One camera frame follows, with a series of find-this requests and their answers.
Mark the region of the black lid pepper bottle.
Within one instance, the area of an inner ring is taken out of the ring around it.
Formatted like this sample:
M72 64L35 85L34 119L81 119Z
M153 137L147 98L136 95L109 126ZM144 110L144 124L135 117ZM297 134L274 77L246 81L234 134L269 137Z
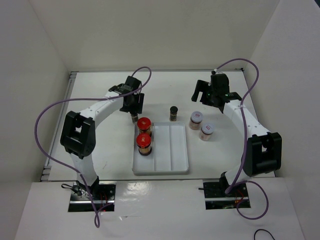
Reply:
M139 114L138 113L131 113L131 121L133 124L136 124L139 120Z
M171 106L169 109L169 120L175 122L177 120L178 108L176 106Z

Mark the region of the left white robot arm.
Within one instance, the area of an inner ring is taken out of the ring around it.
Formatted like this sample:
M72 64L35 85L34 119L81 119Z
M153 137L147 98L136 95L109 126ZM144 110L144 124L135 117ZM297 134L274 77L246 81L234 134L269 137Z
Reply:
M128 76L125 83L111 87L103 100L79 112L69 111L64 119L60 144L70 155L77 170L76 183L88 200L98 197L101 187L94 169L92 152L96 146L96 128L115 111L142 113L142 82Z

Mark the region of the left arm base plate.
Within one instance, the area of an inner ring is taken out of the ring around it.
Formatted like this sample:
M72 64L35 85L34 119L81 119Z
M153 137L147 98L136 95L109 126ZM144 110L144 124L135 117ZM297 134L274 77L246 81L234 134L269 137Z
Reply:
M76 183L72 185L62 183L63 189L71 191L68 212L93 212L93 206L89 194ZM115 184L101 184L99 191L92 196L93 203L99 212L113 212L115 210Z

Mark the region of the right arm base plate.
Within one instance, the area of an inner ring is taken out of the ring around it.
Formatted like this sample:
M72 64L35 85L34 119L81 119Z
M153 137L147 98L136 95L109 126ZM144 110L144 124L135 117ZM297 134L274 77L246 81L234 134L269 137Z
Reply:
M251 208L249 193L245 183L235 186L230 193L225 194L218 181L204 181L198 188L204 195L206 210L227 210Z

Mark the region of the red lid sauce jar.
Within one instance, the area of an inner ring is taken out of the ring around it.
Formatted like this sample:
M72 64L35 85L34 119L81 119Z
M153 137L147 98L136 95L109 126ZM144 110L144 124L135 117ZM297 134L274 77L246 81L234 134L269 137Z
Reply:
M136 145L138 147L138 151L143 156L148 156L151 153L151 143L152 139L147 133L140 133L136 137Z
M148 117L139 118L136 125L140 134L152 136L152 122Z

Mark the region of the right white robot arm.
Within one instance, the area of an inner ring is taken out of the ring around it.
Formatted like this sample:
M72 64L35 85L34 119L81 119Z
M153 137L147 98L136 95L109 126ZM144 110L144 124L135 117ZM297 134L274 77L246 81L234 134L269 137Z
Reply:
M223 172L219 178L219 191L231 196L237 185L260 174L274 172L282 164L282 137L265 128L244 104L237 92L230 92L226 74L211 73L210 81L198 80L191 97L193 102L215 107L228 117L244 138L239 166Z

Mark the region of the white lid spice jar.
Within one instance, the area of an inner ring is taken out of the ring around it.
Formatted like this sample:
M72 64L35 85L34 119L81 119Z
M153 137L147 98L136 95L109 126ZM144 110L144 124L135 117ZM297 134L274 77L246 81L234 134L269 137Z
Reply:
M200 111L194 111L189 120L189 127L192 130L199 130L204 119L203 114Z
M200 129L199 138L202 141L208 141L213 135L214 130L215 130L215 126L213 123L211 122L204 123Z

